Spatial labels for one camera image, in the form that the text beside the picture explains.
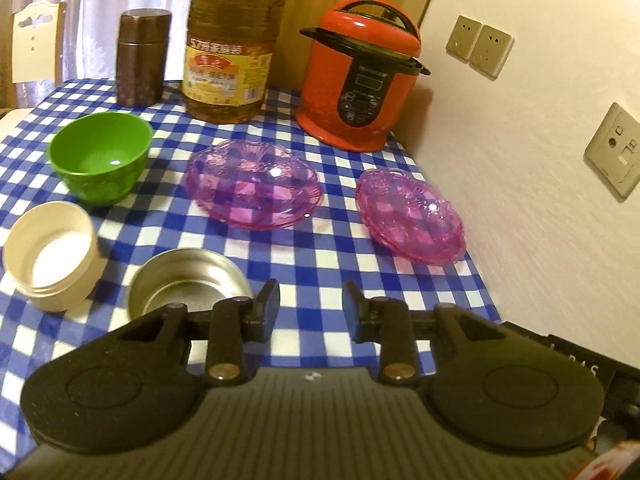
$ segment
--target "brown bottle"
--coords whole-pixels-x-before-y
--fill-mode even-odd
[[[189,114],[221,124],[260,111],[284,3],[191,0],[182,82]]]
[[[162,100],[171,12],[127,10],[120,17],[116,60],[116,102],[127,108]]]

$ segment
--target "barcode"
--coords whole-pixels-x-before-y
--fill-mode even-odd
[[[244,100],[249,101],[250,99],[257,99],[262,96],[262,88],[257,86],[256,88],[249,88],[244,91]]]

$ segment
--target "stainless steel bowl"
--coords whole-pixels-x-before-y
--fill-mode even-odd
[[[126,302],[129,317],[136,319],[167,303],[184,303],[194,312],[237,296],[254,294],[231,260],[204,249],[175,249],[154,256],[138,269]],[[194,342],[189,362],[204,362],[206,349],[206,342]]]

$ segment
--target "pink plastic plate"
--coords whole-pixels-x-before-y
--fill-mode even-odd
[[[367,170],[356,202],[371,237],[414,262],[447,265],[466,251],[464,226],[449,202],[401,170]]]
[[[322,200],[306,162],[268,142],[228,140],[194,153],[188,195],[215,219],[247,229],[277,229],[311,215]]]

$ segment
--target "brown thermos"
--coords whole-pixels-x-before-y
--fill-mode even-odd
[[[127,108],[162,100],[171,12],[127,10],[120,17],[116,60],[116,101]]]

